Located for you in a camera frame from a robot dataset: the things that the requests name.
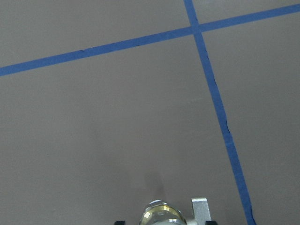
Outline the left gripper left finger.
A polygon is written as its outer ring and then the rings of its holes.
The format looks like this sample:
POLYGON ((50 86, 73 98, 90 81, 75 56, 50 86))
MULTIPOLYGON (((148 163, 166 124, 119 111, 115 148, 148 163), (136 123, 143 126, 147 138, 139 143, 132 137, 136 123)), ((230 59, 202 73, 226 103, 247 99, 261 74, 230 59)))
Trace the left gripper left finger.
POLYGON ((125 221, 115 221, 114 225, 125 225, 125 221))

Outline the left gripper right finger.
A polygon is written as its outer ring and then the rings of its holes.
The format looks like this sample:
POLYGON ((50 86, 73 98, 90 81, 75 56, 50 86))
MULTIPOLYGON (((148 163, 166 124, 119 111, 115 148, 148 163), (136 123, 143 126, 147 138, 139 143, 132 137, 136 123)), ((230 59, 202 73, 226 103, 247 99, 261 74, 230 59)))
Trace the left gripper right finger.
POLYGON ((216 221, 206 221, 205 225, 217 225, 216 221))

